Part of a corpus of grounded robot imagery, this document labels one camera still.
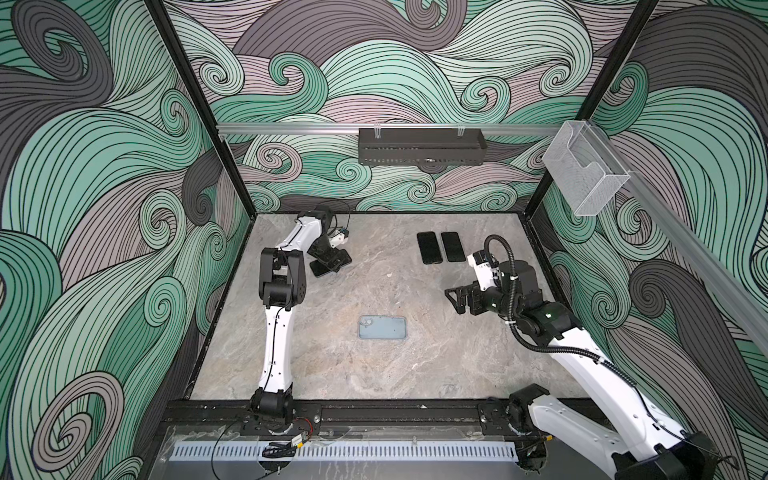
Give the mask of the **black smartphone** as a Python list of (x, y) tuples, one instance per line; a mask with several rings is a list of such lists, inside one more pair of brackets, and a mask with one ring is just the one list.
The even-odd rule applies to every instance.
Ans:
[(440, 234), (445, 250), (445, 256), (450, 263), (463, 263), (466, 261), (466, 254), (458, 232), (449, 231)]
[(319, 259), (316, 259), (310, 263), (310, 269), (313, 275), (319, 278), (328, 273), (338, 273), (342, 267), (348, 265), (350, 262), (351, 259), (347, 257), (338, 257), (328, 262), (322, 262)]

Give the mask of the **black phone case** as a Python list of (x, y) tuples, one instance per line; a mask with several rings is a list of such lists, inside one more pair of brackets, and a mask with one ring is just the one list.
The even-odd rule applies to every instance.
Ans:
[(443, 262), (440, 245), (434, 231), (419, 232), (417, 243), (424, 265), (436, 265)]

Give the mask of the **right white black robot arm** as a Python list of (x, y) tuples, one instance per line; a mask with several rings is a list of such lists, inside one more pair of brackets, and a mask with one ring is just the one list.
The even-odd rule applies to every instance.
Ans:
[(561, 365), (607, 419), (601, 424), (536, 384), (511, 394), (506, 415), (512, 430), (539, 437), (518, 450), (520, 465), (542, 463), (543, 443), (553, 436), (613, 479), (714, 478), (720, 456), (713, 442), (655, 406), (568, 307), (545, 300), (529, 264), (499, 262), (482, 251), (467, 263), (475, 281), (445, 292), (456, 312), (497, 315), (521, 346)]

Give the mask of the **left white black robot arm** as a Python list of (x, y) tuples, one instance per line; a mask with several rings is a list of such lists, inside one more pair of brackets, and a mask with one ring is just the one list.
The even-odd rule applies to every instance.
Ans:
[(266, 315), (266, 344), (262, 374), (250, 399), (259, 417), (293, 421), (292, 316), (306, 297), (307, 273), (321, 277), (351, 263), (342, 247), (348, 230), (335, 232), (334, 218), (327, 206), (302, 212), (286, 239), (260, 254), (258, 294)]

